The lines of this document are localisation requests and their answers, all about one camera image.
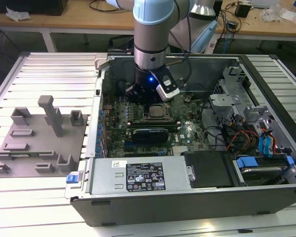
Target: aluminum slotted surface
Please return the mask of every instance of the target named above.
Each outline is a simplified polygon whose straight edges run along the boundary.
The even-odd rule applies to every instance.
[[[267,55],[248,55],[262,78],[296,123],[296,78],[279,60]],[[254,85],[250,90],[260,105],[264,105]]]
[[[37,104],[41,95],[52,95],[54,107],[60,108],[62,114],[81,110],[90,119],[95,57],[95,53],[31,53],[26,57],[0,99],[0,143],[13,123],[10,116],[15,107],[28,107],[31,114],[44,114]]]

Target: gray plastic post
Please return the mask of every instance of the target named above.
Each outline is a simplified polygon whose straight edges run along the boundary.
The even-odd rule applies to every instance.
[[[72,110],[70,112],[70,121],[72,126],[84,126],[81,110]]]
[[[65,161],[62,155],[58,156],[56,165],[62,172],[73,171],[75,167],[75,162],[73,156],[70,154],[68,157],[68,161]]]
[[[62,119],[60,111],[57,113],[53,106],[54,98],[51,95],[41,95],[38,99],[38,105],[45,110],[47,115],[47,119],[52,126],[57,137],[61,137],[63,135],[63,128],[61,126]]]
[[[17,107],[14,109],[12,115],[10,116],[15,125],[28,125],[25,121],[25,118],[31,117],[32,115],[25,107]]]
[[[53,173],[55,167],[51,163],[36,163],[35,170],[38,173]]]

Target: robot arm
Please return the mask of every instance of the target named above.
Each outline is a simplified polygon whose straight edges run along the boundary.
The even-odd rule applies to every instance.
[[[195,4],[194,0],[106,1],[115,7],[132,10],[135,18],[135,82],[126,93],[135,93],[141,104],[147,101],[156,103],[153,98],[155,91],[164,102],[179,94],[174,78],[165,67],[168,43],[173,41],[169,38],[169,32],[172,29],[173,34],[183,42],[184,48],[188,49],[188,27],[183,19],[191,12],[191,17],[196,19],[191,21],[195,27],[192,29],[193,37],[200,41],[199,31],[204,31],[204,24],[200,24],[200,21],[209,24],[215,19],[215,12],[212,10],[214,0],[197,0]],[[204,19],[204,15],[210,15],[210,19],[206,19],[206,16]]]

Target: warning label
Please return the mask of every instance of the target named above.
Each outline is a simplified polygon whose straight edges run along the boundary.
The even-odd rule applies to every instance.
[[[129,192],[166,190],[162,163],[126,164]]]

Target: table leg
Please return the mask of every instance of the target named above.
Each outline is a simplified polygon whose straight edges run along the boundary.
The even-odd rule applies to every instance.
[[[84,44],[90,43],[88,34],[83,34],[83,39],[84,39]]]
[[[56,44],[51,37],[50,32],[41,32],[41,34],[43,35],[47,51],[49,53],[57,52]]]
[[[213,54],[214,49],[216,47],[216,42],[219,39],[219,37],[220,37],[220,34],[213,34],[213,37],[211,38],[208,45],[206,46],[204,54]]]
[[[265,40],[260,40],[256,46],[257,49],[261,49],[263,44],[264,44]]]

